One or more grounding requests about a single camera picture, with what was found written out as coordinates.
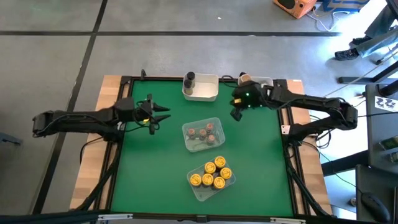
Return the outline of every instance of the sneaker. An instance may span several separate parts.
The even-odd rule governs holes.
[[[364,36],[364,37],[360,37],[360,38],[354,38],[353,41],[351,41],[351,43],[355,44],[355,45],[359,45],[362,43],[365,43],[368,40],[371,40],[372,37],[368,37],[368,36]]]
[[[337,60],[352,60],[356,59],[359,53],[356,49],[343,50],[335,52],[335,57]]]

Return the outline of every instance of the gray floor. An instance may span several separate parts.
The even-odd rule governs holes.
[[[0,31],[90,31],[100,5],[100,0],[3,0]],[[192,70],[237,76],[245,71],[301,79],[307,94],[323,96],[341,86],[337,77],[362,75],[375,67],[372,60],[378,54],[347,62],[331,58],[335,51],[348,49],[352,37],[363,35],[382,7],[372,0],[360,14],[338,14],[342,20],[334,31],[343,32],[340,37],[99,36],[75,110],[95,108],[103,75],[138,75],[142,68],[149,75],[182,76]],[[326,24],[331,22],[330,15],[323,18]],[[100,30],[319,32],[315,21],[296,20],[271,0],[112,0]],[[34,139],[31,119],[46,110],[66,108],[88,39],[0,36],[0,131],[24,140],[20,147],[0,145],[0,214],[29,212],[54,139]],[[350,86],[333,96],[351,98],[363,90],[362,85]],[[85,134],[67,134],[44,212],[68,209],[78,173],[78,151],[85,139]],[[340,186],[328,185],[328,190]],[[337,194],[330,194],[331,201]]]

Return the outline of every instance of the person's leg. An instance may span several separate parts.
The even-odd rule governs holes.
[[[388,32],[395,19],[395,15],[392,13],[390,8],[385,6],[365,31],[365,34],[370,38],[375,38],[378,35],[385,34]]]
[[[363,44],[356,46],[359,55],[364,58],[376,50],[398,42],[398,30],[392,30],[386,34],[379,35]]]

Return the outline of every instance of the orange device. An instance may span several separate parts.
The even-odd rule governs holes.
[[[311,11],[317,0],[274,0],[274,3],[290,15],[300,19]]]

